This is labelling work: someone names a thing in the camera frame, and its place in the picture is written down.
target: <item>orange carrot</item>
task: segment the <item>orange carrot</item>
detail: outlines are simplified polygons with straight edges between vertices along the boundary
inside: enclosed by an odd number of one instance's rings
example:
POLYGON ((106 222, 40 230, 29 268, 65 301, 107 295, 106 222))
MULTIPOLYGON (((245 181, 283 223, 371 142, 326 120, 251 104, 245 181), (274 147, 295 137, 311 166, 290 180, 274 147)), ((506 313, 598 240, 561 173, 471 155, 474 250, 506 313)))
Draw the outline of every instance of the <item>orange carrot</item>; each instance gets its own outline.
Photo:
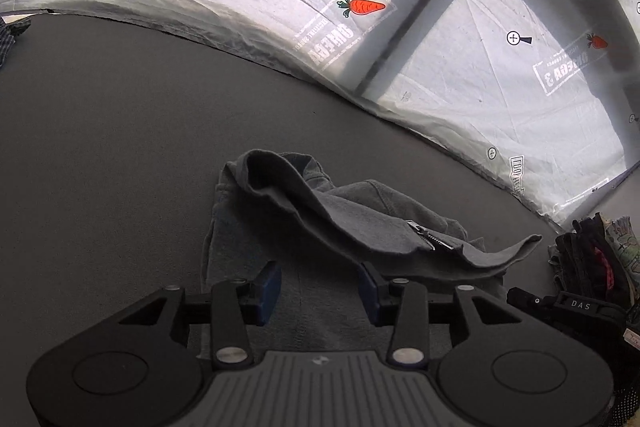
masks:
POLYGON ((589 44, 587 44, 588 48, 591 48, 591 46, 593 46, 594 49, 600 50, 608 46, 607 41, 605 41, 605 39, 597 35, 594 35, 593 33, 587 34, 587 40, 589 41, 589 44))
POLYGON ((367 15, 386 8, 386 6, 381 2, 367 0, 344 0, 338 1, 336 4, 338 5, 338 8, 346 8, 342 14, 345 17, 349 17, 350 12, 353 12, 356 15, 367 15))

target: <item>white tarp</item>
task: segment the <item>white tarp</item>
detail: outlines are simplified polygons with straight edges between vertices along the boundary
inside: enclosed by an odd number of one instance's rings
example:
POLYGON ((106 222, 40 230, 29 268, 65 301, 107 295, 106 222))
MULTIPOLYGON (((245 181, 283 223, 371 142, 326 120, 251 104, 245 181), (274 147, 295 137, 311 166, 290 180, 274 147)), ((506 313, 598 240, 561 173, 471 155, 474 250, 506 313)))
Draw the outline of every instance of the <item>white tarp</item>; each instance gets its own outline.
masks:
POLYGON ((564 224, 640 160, 638 2, 0 0, 0 12, 127 20, 316 79, 564 224))

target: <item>printed logo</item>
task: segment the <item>printed logo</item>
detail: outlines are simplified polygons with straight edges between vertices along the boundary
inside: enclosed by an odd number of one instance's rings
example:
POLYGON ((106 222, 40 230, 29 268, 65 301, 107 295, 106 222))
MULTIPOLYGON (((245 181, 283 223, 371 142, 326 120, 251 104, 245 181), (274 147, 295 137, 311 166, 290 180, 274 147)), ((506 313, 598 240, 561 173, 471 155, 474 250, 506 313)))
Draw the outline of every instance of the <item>printed logo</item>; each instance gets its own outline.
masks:
POLYGON ((522 174, 524 172, 524 156, 514 156, 509 158, 511 164, 511 183, 513 184, 514 192, 522 194, 524 187, 522 186, 522 174))
POLYGON ((311 362, 315 363, 316 365, 325 365, 325 364, 329 363, 330 361, 331 361, 331 359, 328 359, 324 355, 319 355, 318 357, 313 357, 311 359, 311 362))
POLYGON ((572 300, 571 308, 580 308, 581 310, 593 312, 593 310, 591 310, 591 303, 584 302, 584 301, 577 301, 576 299, 572 300))
POLYGON ((295 49, 324 71, 395 10, 391 0, 331 0, 295 35, 295 49))
POLYGON ((533 66, 538 81, 547 96, 559 89, 572 76, 589 64, 604 57, 598 50, 608 46, 607 42, 593 33, 575 39, 569 46, 533 66))

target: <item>plaid shirt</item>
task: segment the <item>plaid shirt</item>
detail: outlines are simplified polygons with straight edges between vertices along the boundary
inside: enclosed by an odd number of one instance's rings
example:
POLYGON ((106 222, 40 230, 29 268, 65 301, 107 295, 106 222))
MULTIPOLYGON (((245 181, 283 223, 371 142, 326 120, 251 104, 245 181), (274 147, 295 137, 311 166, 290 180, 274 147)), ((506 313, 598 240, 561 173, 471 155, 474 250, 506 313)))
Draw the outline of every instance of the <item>plaid shirt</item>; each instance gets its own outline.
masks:
POLYGON ((31 26, 31 19, 20 19, 19 21, 7 24, 4 19, 0 17, 0 67, 4 64, 4 60, 11 49, 11 46, 15 44, 15 38, 24 33, 24 31, 31 26))

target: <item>zipper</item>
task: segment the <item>zipper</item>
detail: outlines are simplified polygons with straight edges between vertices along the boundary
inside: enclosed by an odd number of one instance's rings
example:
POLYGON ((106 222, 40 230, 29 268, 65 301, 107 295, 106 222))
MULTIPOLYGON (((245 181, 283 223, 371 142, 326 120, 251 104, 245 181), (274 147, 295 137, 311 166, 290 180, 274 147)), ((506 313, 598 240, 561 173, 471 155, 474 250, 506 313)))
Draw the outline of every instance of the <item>zipper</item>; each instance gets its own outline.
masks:
POLYGON ((454 247, 452 247, 451 245, 448 245, 441 239, 438 239, 437 237, 435 237, 432 233, 429 232, 429 230, 425 229, 425 227, 423 227, 422 225, 418 225, 418 223, 416 223, 415 221, 412 221, 411 219, 406 219, 405 221, 414 230, 414 232, 417 233, 422 238, 422 240, 425 243, 427 243, 431 248, 433 248, 433 250, 436 249, 433 245, 434 243, 436 245, 439 245, 440 247, 446 248, 446 250, 449 250, 449 251, 455 250, 454 247))

